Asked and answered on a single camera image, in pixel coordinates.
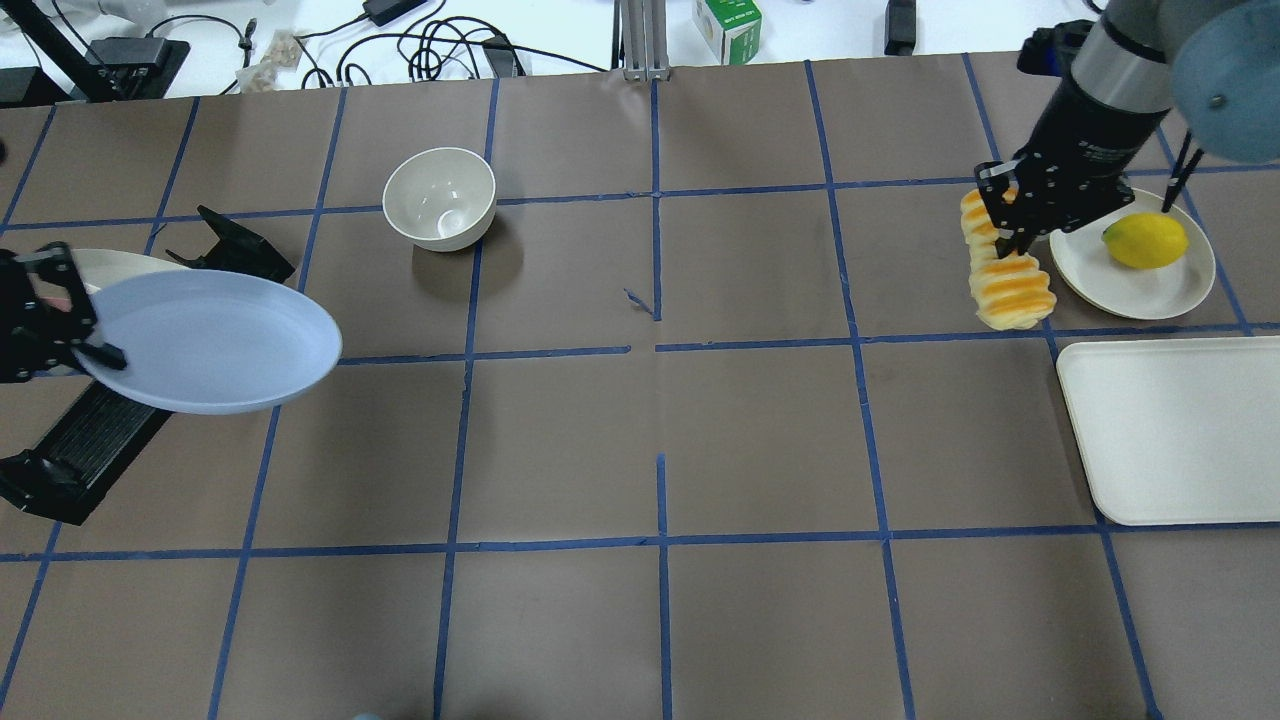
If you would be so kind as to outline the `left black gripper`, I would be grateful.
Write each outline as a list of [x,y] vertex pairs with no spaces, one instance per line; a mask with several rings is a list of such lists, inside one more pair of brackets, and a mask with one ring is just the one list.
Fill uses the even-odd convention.
[[[65,290],[69,306],[38,296],[36,281]],[[59,366],[125,370],[128,359],[122,348],[86,341],[96,322],[69,245],[52,242],[27,254],[3,250],[1,382],[27,382]],[[72,351],[77,345],[78,359]]]

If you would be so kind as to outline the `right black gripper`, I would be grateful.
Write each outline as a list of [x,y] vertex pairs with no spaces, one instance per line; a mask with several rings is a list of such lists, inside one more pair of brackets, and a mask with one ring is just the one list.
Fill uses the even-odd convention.
[[1166,117],[1166,58],[1117,26],[1092,26],[1029,140],[975,167],[998,259],[1133,202],[1124,172]]

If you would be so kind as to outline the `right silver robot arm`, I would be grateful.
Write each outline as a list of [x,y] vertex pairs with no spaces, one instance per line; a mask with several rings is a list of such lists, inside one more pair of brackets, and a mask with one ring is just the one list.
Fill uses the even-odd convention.
[[1275,161],[1277,18],[1275,1],[1108,3],[1029,140],[974,169],[997,258],[1132,204],[1126,168],[1171,110],[1202,152]]

